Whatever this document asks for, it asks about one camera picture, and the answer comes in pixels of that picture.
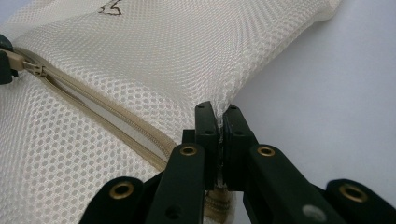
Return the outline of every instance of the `beige zipper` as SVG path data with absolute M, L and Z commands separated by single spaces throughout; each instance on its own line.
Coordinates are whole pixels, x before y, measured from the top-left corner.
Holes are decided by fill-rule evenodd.
M 25 69 L 31 72 L 36 76 L 50 76 L 57 81 L 62 82 L 64 85 L 69 87 L 70 89 L 80 93 L 81 95 L 87 97 L 92 100 L 105 110 L 111 112 L 113 115 L 122 119 L 124 122 L 128 123 L 140 133 L 145 135 L 150 141 L 152 141 L 165 155 L 166 158 L 169 158 L 170 152 L 175 147 L 175 142 L 170 139 L 167 135 L 161 133 L 156 128 L 152 127 L 150 124 L 143 121 L 138 116 L 132 114 L 128 110 L 124 109 L 120 105 L 116 105 L 114 102 L 109 101 L 107 98 L 97 94 L 96 91 L 91 88 L 85 86 L 79 81 L 76 81 L 72 77 L 68 76 L 62 71 L 59 71 L 55 67 L 53 67 L 46 60 L 41 58 L 40 56 L 34 54 L 33 52 L 27 49 L 19 49 L 15 48 L 15 52 L 22 55 L 25 60 L 29 61 L 29 66 L 25 65 Z
M 161 150 L 166 158 L 169 158 L 170 153 L 176 144 L 167 135 L 161 133 L 159 130 L 152 127 L 123 107 L 114 104 L 113 102 L 107 100 L 107 98 L 97 94 L 94 90 L 81 84 L 62 71 L 59 71 L 49 62 L 34 54 L 33 52 L 20 48 L 15 48 L 14 50 L 16 53 L 6 51 L 8 58 L 12 62 L 11 68 L 19 71 L 25 69 L 36 77 L 39 77 L 43 83 L 45 83 L 58 94 L 62 95 L 62 97 L 69 103 L 81 109 L 84 113 L 91 116 L 97 122 L 103 124 L 104 127 L 107 127 L 114 135 L 116 135 L 130 148 L 133 148 L 137 154 L 150 162 L 150 164 L 152 164 L 155 168 L 160 171 L 164 170 L 166 161 L 158 157 L 148 148 L 136 142 L 132 137 L 119 129 L 113 123 L 109 122 L 107 119 L 88 108 L 78 98 L 74 97 L 72 94 L 60 87 L 57 84 L 57 81 L 61 82 L 73 91 L 80 93 L 84 97 L 101 106 L 103 109 L 112 113 L 114 116 L 131 125 L 137 131 L 146 136 L 147 139 L 153 142 L 155 146 Z M 223 223 L 230 209 L 230 204 L 230 193 L 226 189 L 215 189 L 213 191 L 209 191 L 205 195 L 205 215 L 211 217 L 219 223 Z

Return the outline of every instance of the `white background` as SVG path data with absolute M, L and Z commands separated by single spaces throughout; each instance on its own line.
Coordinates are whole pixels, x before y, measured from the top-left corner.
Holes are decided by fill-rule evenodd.
M 0 0 L 0 22 L 26 2 Z M 312 183 L 353 179 L 396 206 L 395 96 L 396 1 L 344 0 L 233 103 Z M 248 223 L 241 200 L 235 223 Z

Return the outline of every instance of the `mesh bag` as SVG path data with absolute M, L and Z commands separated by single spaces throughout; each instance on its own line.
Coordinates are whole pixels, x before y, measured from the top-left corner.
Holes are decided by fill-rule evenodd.
M 178 144 L 196 105 L 210 101 L 221 120 L 244 84 L 338 3 L 35 0 L 0 33 Z M 75 223 L 108 180 L 158 173 L 26 72 L 0 87 L 0 105 L 1 222 Z

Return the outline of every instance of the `hole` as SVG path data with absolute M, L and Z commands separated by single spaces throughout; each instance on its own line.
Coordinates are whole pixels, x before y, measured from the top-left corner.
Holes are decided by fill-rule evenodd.
M 303 213 L 306 217 L 311 218 L 316 222 L 326 222 L 327 216 L 326 214 L 318 207 L 312 204 L 306 204 L 303 206 Z
M 345 184 L 340 187 L 340 192 L 349 200 L 352 200 L 356 203 L 364 203 L 367 201 L 367 194 L 364 193 L 358 187 L 353 185 Z
M 134 192 L 134 185 L 129 181 L 122 181 L 111 188 L 110 197 L 116 200 L 124 199 Z
M 257 149 L 257 152 L 259 152 L 260 155 L 265 157 L 272 157 L 275 155 L 275 151 L 269 147 L 259 147 Z
M 197 149 L 195 147 L 183 147 L 180 153 L 185 156 L 192 156 L 197 153 Z
M 166 211 L 165 215 L 172 220 L 181 218 L 181 208 L 178 205 L 171 205 L 169 206 Z
M 118 188 L 116 188 L 116 193 L 118 194 L 124 194 L 126 192 L 128 192 L 129 188 L 126 186 L 119 186 Z

